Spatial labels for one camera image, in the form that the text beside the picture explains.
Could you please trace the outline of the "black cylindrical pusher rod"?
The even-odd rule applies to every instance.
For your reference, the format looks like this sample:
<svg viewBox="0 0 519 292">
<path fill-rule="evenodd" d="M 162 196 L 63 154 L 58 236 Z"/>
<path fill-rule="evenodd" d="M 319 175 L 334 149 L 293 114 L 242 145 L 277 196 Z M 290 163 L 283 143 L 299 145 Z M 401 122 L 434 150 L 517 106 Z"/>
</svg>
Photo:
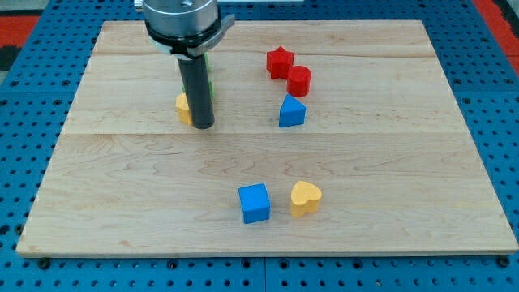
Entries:
<svg viewBox="0 0 519 292">
<path fill-rule="evenodd" d="M 197 129 L 208 129 L 215 118 L 205 57 L 179 59 L 178 66 L 193 125 Z"/>
</svg>

